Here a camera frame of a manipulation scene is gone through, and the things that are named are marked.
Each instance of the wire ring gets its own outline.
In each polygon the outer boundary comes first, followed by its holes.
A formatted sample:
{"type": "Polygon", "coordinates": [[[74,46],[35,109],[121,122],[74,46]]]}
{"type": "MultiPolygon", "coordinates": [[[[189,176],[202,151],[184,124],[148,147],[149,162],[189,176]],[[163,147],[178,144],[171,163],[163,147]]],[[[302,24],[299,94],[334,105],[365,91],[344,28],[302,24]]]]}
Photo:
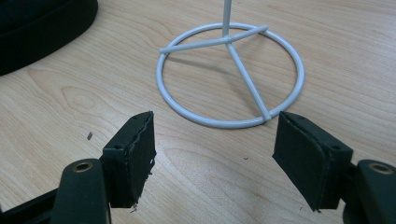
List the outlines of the wire ring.
{"type": "MultiPolygon", "coordinates": [[[[203,25],[194,29],[189,30],[188,32],[178,36],[174,39],[167,47],[173,47],[180,43],[181,41],[187,39],[192,35],[199,34],[204,31],[214,30],[214,29],[221,29],[222,23],[212,23],[208,25],[203,25]]],[[[231,22],[230,28],[233,29],[242,29],[242,30],[250,30],[253,28],[257,28],[257,26],[249,25],[245,23],[238,23],[238,22],[231,22]]],[[[270,110],[269,113],[271,115],[271,119],[279,114],[280,111],[285,110],[288,108],[298,97],[300,94],[303,85],[304,85],[304,65],[301,57],[294,49],[294,47],[289,44],[285,39],[281,36],[276,35],[269,30],[260,33],[261,35],[265,35],[271,39],[273,39],[276,43],[282,46],[294,60],[297,69],[297,80],[292,90],[291,94],[286,98],[286,100],[275,107],[274,109],[270,110]]],[[[245,120],[219,120],[219,119],[209,119],[206,117],[199,116],[197,114],[192,113],[190,110],[187,110],[183,106],[179,105],[168,93],[164,84],[163,84],[163,66],[168,54],[161,54],[160,59],[158,60],[157,64],[157,84],[160,90],[163,99],[168,103],[178,114],[183,116],[186,119],[192,120],[196,123],[203,124],[209,127],[221,128],[221,129],[241,129],[241,128],[249,128],[257,125],[263,124],[265,120],[263,117],[257,117],[255,119],[245,119],[245,120]]]]}

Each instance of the black cushion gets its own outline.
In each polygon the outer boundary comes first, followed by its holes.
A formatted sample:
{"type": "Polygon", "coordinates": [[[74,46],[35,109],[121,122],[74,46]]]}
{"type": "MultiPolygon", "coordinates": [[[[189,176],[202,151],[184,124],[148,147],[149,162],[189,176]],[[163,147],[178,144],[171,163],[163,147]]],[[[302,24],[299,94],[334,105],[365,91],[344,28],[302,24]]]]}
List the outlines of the black cushion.
{"type": "Polygon", "coordinates": [[[84,33],[97,9],[97,0],[0,0],[0,76],[84,33]]]}

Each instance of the black object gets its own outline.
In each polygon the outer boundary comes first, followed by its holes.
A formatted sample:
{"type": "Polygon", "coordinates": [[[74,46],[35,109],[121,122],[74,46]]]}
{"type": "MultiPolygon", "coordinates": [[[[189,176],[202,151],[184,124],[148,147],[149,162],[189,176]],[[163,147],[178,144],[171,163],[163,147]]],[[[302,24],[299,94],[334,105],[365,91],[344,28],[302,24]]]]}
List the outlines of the black object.
{"type": "Polygon", "coordinates": [[[299,115],[281,112],[274,159],[312,210],[346,203],[344,222],[396,223],[396,169],[380,161],[350,160],[353,150],[299,115]]]}
{"type": "Polygon", "coordinates": [[[71,163],[58,189],[0,211],[0,223],[111,223],[108,204],[130,208],[138,203],[155,156],[153,113],[136,115],[105,146],[100,160],[71,163]]]}
{"type": "Polygon", "coordinates": [[[97,9],[97,0],[0,0],[0,76],[84,33],[97,9]]]}

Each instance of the wooden table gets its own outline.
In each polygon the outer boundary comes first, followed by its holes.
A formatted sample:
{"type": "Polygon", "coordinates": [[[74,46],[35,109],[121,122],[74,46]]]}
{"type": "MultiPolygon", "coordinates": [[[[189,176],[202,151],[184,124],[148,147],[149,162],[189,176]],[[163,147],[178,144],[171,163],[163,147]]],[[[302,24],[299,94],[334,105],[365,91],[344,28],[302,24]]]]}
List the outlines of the wooden table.
{"type": "MultiPolygon", "coordinates": [[[[66,165],[100,157],[129,117],[152,110],[153,175],[137,211],[113,209],[113,223],[342,223],[343,203],[313,213],[272,159],[277,119],[245,130],[207,128],[183,119],[159,94],[159,48],[221,21],[222,7],[220,0],[100,0],[85,34],[0,77],[3,210],[57,188],[66,165]]],[[[355,163],[396,164],[394,0],[234,1],[232,21],[266,23],[302,56],[304,90],[289,112],[354,148],[355,163]]],[[[287,52],[261,35],[235,46],[268,107],[282,102],[295,81],[287,52]]],[[[163,73],[172,96],[195,113],[260,115],[223,46],[172,53],[163,73]]]]}

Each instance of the white wire stand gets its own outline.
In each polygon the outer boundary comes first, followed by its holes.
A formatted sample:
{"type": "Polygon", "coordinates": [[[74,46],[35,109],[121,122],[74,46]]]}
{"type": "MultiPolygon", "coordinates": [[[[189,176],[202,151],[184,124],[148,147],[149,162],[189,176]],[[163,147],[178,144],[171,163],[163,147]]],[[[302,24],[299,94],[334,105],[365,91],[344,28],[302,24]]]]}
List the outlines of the white wire stand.
{"type": "Polygon", "coordinates": [[[223,14],[223,22],[222,23],[212,23],[208,25],[203,25],[188,32],[178,36],[175,40],[173,40],[166,48],[160,49],[160,59],[157,64],[157,83],[158,88],[160,90],[163,99],[168,103],[177,113],[183,116],[186,119],[190,119],[196,123],[200,123],[206,126],[215,127],[215,128],[223,128],[223,129],[239,129],[239,128],[248,128],[256,125],[263,124],[265,121],[275,117],[279,114],[280,111],[287,109],[298,97],[300,94],[303,85],[304,85],[304,65],[303,62],[294,49],[294,47],[289,44],[285,39],[276,35],[268,30],[268,26],[254,26],[245,23],[238,22],[230,22],[231,15],[231,4],[232,0],[224,0],[224,14],[223,14]],[[230,35],[229,31],[231,29],[242,29],[246,30],[245,32],[230,35]],[[199,34],[204,31],[214,30],[214,29],[222,29],[222,37],[210,40],[204,40],[189,44],[181,44],[178,45],[181,41],[187,39],[190,36],[199,34]],[[259,92],[251,80],[247,69],[243,65],[241,59],[238,56],[235,48],[233,47],[233,42],[246,38],[251,35],[261,34],[265,35],[275,42],[277,42],[280,46],[282,46],[294,60],[295,66],[297,68],[297,79],[295,86],[291,92],[291,94],[286,98],[286,100],[275,107],[274,109],[268,110],[263,99],[260,97],[259,92]],[[198,49],[198,48],[206,48],[216,45],[224,44],[227,50],[230,52],[233,61],[238,68],[242,78],[245,80],[254,101],[261,112],[261,116],[255,119],[245,119],[245,120],[218,120],[218,119],[209,119],[197,114],[192,113],[190,110],[185,109],[181,105],[179,105],[168,93],[164,84],[163,84],[163,65],[164,62],[171,52],[181,51],[186,49],[198,49]]]}

